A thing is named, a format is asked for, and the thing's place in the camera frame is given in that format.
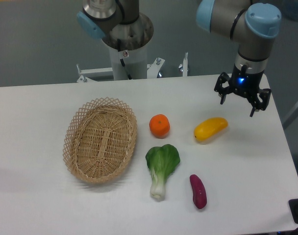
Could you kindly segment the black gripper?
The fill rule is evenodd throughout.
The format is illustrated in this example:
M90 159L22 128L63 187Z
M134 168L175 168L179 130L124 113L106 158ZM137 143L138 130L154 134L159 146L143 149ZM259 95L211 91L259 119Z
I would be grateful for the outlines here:
M253 99L251 102L252 110L249 115L253 117L255 112L266 110L272 91L269 88L260 89L259 87L264 71L260 73L247 73L248 67L246 65L245 69L238 69L234 66L231 77L226 72L222 72L217 79L214 91L221 98L221 105L225 102L226 96L231 93Z

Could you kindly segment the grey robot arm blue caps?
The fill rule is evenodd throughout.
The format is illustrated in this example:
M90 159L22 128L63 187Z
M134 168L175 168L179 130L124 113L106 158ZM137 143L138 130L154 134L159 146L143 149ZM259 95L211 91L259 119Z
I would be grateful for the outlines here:
M109 48L115 80L149 77L146 47L154 28L137 0L85 0L76 18L91 38ZM280 10L256 0L203 0L196 22L239 45L232 74L221 73L214 87L221 102L233 93L245 98L252 112L265 110L271 90L259 84L279 33Z

